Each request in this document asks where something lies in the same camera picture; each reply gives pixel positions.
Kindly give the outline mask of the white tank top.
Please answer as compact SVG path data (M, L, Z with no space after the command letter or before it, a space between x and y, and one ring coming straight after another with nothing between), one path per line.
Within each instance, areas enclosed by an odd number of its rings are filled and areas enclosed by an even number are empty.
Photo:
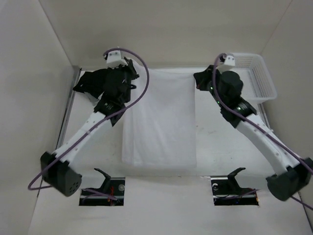
M192 168L196 160L195 80L192 72L134 64L131 102L123 118L122 162L137 167Z

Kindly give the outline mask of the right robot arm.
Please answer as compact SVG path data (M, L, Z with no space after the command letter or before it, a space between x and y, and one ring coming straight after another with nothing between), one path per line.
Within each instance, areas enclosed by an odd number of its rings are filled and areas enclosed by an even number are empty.
M223 118L267 159L274 174L266 178L266 185L275 198L287 201L309 184L312 159L299 157L267 128L256 109L242 98L244 84L236 72L219 72L210 65L193 77L198 90L211 93Z

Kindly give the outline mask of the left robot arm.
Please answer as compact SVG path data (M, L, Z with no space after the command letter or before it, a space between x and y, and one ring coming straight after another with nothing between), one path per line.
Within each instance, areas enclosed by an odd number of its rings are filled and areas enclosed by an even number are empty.
M127 110L125 104L131 100L131 91L136 88L132 81L139 77L128 58L91 72L90 76L93 75L97 76L101 98L89 119L66 144L40 158L43 180L66 197L72 196L84 180L74 169L75 158L97 134L110 130L120 120Z

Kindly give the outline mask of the black folded tank top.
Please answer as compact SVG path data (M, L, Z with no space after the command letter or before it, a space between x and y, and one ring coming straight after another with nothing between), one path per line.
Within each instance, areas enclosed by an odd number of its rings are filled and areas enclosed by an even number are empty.
M73 90L82 94L89 93L94 97L99 97L99 95L104 92L104 85L108 73L108 69L86 71L73 87Z

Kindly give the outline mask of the grey folded tank top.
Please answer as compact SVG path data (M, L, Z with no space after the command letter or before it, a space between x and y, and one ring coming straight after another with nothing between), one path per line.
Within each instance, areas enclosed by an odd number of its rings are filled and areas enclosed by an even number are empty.
M94 97L89 93L86 93L87 98L90 100L90 102L92 103L93 107L95 107L98 102L100 101L102 95L99 95L99 97Z

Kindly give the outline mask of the white plastic basket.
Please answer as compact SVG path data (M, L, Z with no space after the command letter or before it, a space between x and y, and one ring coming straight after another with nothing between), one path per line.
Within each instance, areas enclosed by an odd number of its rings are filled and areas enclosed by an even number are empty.
M250 103L261 104L277 98L277 90L259 54L234 53L236 72L243 81L242 97Z

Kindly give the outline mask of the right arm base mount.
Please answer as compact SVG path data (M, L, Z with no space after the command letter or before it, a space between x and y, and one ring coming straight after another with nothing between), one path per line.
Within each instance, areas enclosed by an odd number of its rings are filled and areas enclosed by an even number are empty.
M236 176L245 169L240 167L228 175L210 178L215 206L259 206L257 190L242 188L236 180Z

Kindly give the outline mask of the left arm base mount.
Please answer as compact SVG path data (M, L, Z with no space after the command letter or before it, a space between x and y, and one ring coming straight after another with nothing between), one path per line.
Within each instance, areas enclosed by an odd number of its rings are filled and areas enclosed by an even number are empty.
M124 206L125 178L112 178L104 171L95 168L95 171L103 175L101 186L83 189L80 193L79 206Z

